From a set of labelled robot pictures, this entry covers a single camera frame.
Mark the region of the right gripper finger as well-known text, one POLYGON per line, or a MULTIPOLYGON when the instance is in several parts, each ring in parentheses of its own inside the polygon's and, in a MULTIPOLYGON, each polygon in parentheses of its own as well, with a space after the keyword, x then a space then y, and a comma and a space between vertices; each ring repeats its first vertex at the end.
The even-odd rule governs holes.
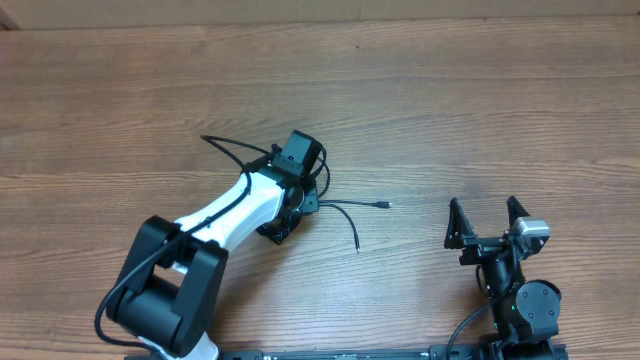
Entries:
POLYGON ((445 249, 462 249, 475 238, 475 232, 464 214, 459 200, 454 197, 449 203, 449 220, 444 240, 445 249))
POLYGON ((509 227, 512 227, 518 218, 530 216, 515 196, 510 196, 506 204, 509 216, 509 227))

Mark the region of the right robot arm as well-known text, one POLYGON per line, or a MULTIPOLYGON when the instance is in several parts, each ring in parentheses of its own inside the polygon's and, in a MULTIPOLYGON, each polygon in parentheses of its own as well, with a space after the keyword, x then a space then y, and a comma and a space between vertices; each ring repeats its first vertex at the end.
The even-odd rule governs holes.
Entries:
POLYGON ((566 359, 563 345, 552 338, 559 334, 560 289, 547 280, 528 281, 521 262, 537 254, 551 236, 549 224, 527 212, 513 196, 507 199, 509 228, 497 237, 478 236, 459 200, 449 203, 444 240, 446 249, 462 252, 459 263, 473 266, 476 282, 488 303, 467 316, 454 330, 444 350, 451 359, 566 359), (490 312, 494 334, 476 345, 457 346, 462 330, 480 315, 490 312))

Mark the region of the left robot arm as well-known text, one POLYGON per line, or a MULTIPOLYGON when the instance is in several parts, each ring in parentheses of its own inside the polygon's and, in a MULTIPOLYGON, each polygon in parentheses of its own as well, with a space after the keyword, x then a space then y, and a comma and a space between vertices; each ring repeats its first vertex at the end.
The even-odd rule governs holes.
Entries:
POLYGON ((242 163, 237 182, 203 209, 175 221, 147 219, 96 310, 97 336, 121 343, 102 330, 108 318, 150 359, 220 358, 208 330, 231 251, 252 233, 281 244, 317 212, 316 178, 325 161, 324 146, 295 130, 284 146, 242 163))

